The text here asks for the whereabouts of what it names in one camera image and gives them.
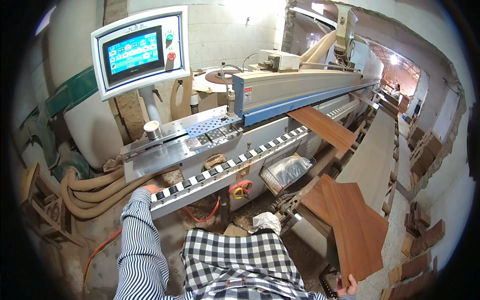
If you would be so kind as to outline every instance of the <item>wooden stool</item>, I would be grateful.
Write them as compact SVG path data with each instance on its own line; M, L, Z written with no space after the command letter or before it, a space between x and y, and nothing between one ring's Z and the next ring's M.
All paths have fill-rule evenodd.
M44 198L39 198L34 194L34 187L38 189L39 194ZM20 207L26 213L32 207L39 215L38 224L26 215L27 223L32 227L36 234L45 239L57 248L62 248L57 241L69 240L80 247L86 247L86 244L69 233L70 231L70 212L61 198L61 194L40 172L40 165L35 163L32 167L25 170L21 182Z

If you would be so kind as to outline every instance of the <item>edge banding machine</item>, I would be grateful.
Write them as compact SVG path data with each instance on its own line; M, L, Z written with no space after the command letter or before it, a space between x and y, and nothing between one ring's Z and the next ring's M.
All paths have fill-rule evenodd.
M351 66L359 69L323 70L317 64L321 70L300 70L300 56L261 50L259 63L250 65L250 72L232 75L232 84L226 85L228 105L161 124L153 84L190 76L187 20L187 6L167 7L129 16L91 34L102 100L138 89L150 120L156 121L147 135L120 150L126 181L171 166L178 166L184 178L153 195L153 219L249 180L249 197L230 196L230 211L243 206L270 188L260 174L264 165L299 145L314 155L322 143L287 112L312 106L335 121L348 116L344 124L348 126L367 107L348 93L369 94L365 88L380 81L383 65L379 68L381 62L368 51L360 54L360 47L368 46L353 41L354 22L346 22L343 39L337 38L330 52L349 53ZM357 56L349 52L353 42ZM204 162L219 154L218 162L206 169Z

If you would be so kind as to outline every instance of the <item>warning label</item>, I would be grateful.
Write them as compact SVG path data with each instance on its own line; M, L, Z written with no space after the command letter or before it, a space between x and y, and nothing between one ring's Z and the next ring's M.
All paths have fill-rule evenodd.
M243 94L243 103L250 102L252 99L252 87L246 87Z

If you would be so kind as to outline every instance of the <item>perforated metal plate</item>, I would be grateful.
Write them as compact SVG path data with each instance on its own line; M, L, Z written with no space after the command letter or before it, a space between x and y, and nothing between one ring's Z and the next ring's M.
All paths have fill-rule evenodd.
M240 120L241 118L239 118L237 115L231 117L227 114L224 114L196 124L192 124L189 127L185 128L185 130L190 137L197 137L199 135L205 134L207 132Z

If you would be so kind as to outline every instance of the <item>metal cup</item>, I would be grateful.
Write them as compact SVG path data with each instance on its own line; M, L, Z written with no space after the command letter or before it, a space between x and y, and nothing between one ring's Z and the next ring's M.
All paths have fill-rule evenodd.
M160 123L158 121L150 121L144 125L144 130L150 140L154 140L160 136Z

